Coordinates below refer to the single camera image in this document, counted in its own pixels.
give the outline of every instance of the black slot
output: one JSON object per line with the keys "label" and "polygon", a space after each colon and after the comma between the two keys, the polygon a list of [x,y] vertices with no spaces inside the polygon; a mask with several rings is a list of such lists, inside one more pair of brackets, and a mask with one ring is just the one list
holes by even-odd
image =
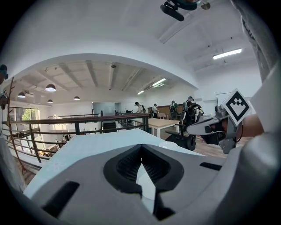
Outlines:
{"label": "black slot", "polygon": [[212,163],[206,163],[206,162],[201,163],[200,166],[209,168],[211,170],[216,170],[216,171],[220,171],[220,169],[222,167],[220,165],[216,165],[216,164],[212,164]]}
{"label": "black slot", "polygon": [[51,197],[47,204],[42,208],[48,214],[57,218],[79,186],[79,183],[73,181],[67,182]]}

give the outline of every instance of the wooden table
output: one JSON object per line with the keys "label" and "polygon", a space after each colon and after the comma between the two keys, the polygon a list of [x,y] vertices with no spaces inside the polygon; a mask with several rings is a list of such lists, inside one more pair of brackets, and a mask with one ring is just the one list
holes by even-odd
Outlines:
{"label": "wooden table", "polygon": [[[142,119],[132,120],[134,121],[134,125],[136,123],[142,123]],[[157,130],[157,137],[160,138],[160,130],[167,127],[175,126],[175,124],[179,123],[178,120],[163,120],[163,119],[156,119],[156,118],[149,118],[148,119],[148,126],[152,129],[152,135],[154,135],[154,129]]]}
{"label": "wooden table", "polygon": [[161,119],[161,117],[166,118],[166,114],[164,113],[157,113],[157,117]]}

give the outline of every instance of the wooden handrail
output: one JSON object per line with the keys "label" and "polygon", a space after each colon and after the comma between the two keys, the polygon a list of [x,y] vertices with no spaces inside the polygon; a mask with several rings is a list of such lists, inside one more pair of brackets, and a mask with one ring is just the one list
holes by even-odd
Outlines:
{"label": "wooden handrail", "polygon": [[123,116],[96,116],[96,117],[77,117],[67,119],[56,119],[56,120],[23,120],[23,121],[11,121],[10,124],[65,124],[65,123],[90,123],[99,121],[110,121],[110,120],[121,120],[121,119],[136,119],[149,117],[148,113],[140,114],[129,114]]}

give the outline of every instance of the white wall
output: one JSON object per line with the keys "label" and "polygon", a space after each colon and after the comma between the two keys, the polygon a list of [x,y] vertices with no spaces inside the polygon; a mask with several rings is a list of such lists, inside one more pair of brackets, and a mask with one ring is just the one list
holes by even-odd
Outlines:
{"label": "white wall", "polygon": [[[74,96],[79,96],[81,100],[74,101]],[[52,105],[77,102],[141,102],[143,99],[136,92],[130,91],[107,90],[104,88],[73,88],[71,89],[71,94],[66,91],[55,92],[52,97],[54,102]]]}
{"label": "white wall", "polygon": [[[178,76],[197,87],[193,69],[175,49],[163,47],[153,36],[122,26],[114,18],[99,17],[104,9],[97,11],[97,4],[88,2],[36,2],[14,27],[0,55],[0,61],[9,68],[9,77],[58,62],[92,60],[134,65],[165,77]],[[111,8],[115,7],[123,10],[121,4],[111,1]]]}
{"label": "white wall", "polygon": [[82,114],[92,114],[92,102],[72,100],[72,103],[52,105],[49,116],[68,116]]}
{"label": "white wall", "polygon": [[[145,105],[143,101],[137,101],[141,105]],[[137,106],[135,106],[135,102],[121,102],[121,112],[125,113],[126,110],[133,111],[134,113],[137,111]]]}
{"label": "white wall", "polygon": [[172,100],[177,104],[182,104],[189,96],[194,97],[195,89],[185,85],[178,84],[173,88],[156,87],[145,93],[145,106],[152,107],[155,103],[157,106],[170,105]]}
{"label": "white wall", "polygon": [[195,100],[202,106],[205,114],[215,114],[216,94],[232,92],[237,88],[249,100],[261,87],[258,65],[255,61],[246,61],[236,65],[205,70],[197,74],[199,90],[195,91]]}

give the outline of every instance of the wooden pole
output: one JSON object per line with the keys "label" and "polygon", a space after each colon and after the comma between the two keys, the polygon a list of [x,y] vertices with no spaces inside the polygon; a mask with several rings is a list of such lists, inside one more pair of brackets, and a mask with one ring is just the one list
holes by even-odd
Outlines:
{"label": "wooden pole", "polygon": [[[9,90],[9,95],[8,95],[8,112],[10,111],[10,99],[11,99],[11,93],[12,93],[12,85],[13,85],[13,81],[14,81],[14,77],[12,78],[12,81],[11,81],[11,85],[10,85],[10,90]],[[14,147],[14,151],[16,152],[16,155],[17,155],[17,158],[19,160],[19,163],[21,164],[22,166],[22,173],[23,171],[27,171],[26,168],[23,166],[21,160],[19,159],[19,156],[18,156],[18,152],[16,150],[16,145],[14,143],[14,138],[13,138],[13,132],[12,132],[12,126],[10,124],[10,113],[8,113],[8,126],[9,126],[9,131],[10,131],[10,139],[12,140],[12,143],[13,143],[13,147]]]}

